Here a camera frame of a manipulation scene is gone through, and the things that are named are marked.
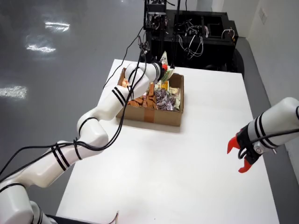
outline glossy floor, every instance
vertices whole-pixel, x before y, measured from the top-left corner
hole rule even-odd
[[[123,58],[142,27],[142,18],[143,0],[0,1],[1,166],[22,146],[77,136],[77,120],[97,104],[113,60]],[[245,85],[257,116],[270,104],[248,42],[239,39],[237,48],[243,55]],[[127,59],[137,58],[134,44]],[[24,152],[5,174],[43,152]],[[285,149],[278,156],[265,157],[278,216],[281,223],[288,218],[297,218],[299,223],[295,175]],[[55,215],[71,170],[47,189],[29,188],[30,199]]]

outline cardboard box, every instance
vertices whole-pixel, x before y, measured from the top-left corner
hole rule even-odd
[[[125,77],[125,71],[125,69],[122,70],[118,85],[122,84],[122,81]],[[178,112],[154,110],[150,108],[133,107],[128,105],[125,111],[125,119],[162,125],[180,126],[184,111],[184,76],[174,73],[169,79],[169,86],[181,89],[181,104]],[[116,115],[116,117],[121,118],[122,113],[123,109]]]

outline robotic arm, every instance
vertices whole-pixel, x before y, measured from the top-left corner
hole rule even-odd
[[[135,83],[141,78],[145,70],[144,65],[137,68],[136,63],[131,63],[125,72],[125,78],[129,81],[128,88],[116,86],[97,107],[84,114],[77,123],[77,131],[80,135],[79,141],[86,142],[95,147],[102,147],[108,143],[108,135],[99,123],[100,120],[111,120],[124,107],[126,99],[131,90],[131,84],[137,69]],[[145,74],[140,82],[135,86],[130,99],[142,96],[150,83],[160,79],[164,74],[162,64],[147,64]],[[102,151],[92,151],[83,146],[66,146],[61,150],[58,148],[53,153],[45,156],[35,162],[28,168],[24,169],[15,176],[6,180],[5,184],[18,182],[26,187],[37,185],[42,188],[50,186],[68,167],[78,160],[100,154]]]
[[[245,158],[239,172],[245,173],[262,154],[276,153],[275,148],[298,136],[299,101],[285,98],[242,128],[229,141],[228,153],[234,147],[240,150],[239,159]]]
[[[130,86],[114,87],[103,102],[84,114],[77,123],[79,141],[93,147],[103,147],[108,143],[108,135],[99,123],[100,120],[111,120],[123,108],[127,98],[142,96],[151,82],[160,80],[164,69],[160,62],[139,65],[131,63],[125,72],[125,78]],[[26,189],[31,185],[42,188],[50,186],[64,171],[75,162],[84,158],[100,154],[102,151],[89,150],[81,145],[65,146],[62,150],[57,147],[42,159],[27,168],[0,182],[0,223],[1,224],[50,224],[56,223],[49,220],[38,205],[30,202]]]

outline white wall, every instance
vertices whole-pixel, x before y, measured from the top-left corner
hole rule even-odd
[[[172,6],[170,4],[167,4],[167,9],[177,9],[178,7],[178,1],[177,0],[169,0],[170,3],[175,4],[176,6]],[[185,7],[186,0],[181,0],[180,4],[180,10],[186,10]],[[197,6],[197,0],[187,0],[187,9],[188,11],[196,11]]]
[[[213,12],[222,12],[224,0],[213,0],[212,2],[212,11]]]
[[[268,15],[265,25],[258,11]],[[272,105],[285,97],[299,100],[299,1],[260,0],[249,43]],[[299,139],[286,144],[299,180]]]
[[[227,12],[234,20],[238,34],[248,37],[259,0],[213,0],[213,12]]]

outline table surface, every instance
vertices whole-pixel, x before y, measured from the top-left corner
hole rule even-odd
[[[119,210],[119,224],[279,223],[263,158],[240,174],[237,149],[227,155],[228,141],[253,119],[242,75],[176,73],[185,77],[181,127],[125,120],[109,149],[76,163],[57,216],[104,224]],[[119,120],[100,123],[111,137]]]

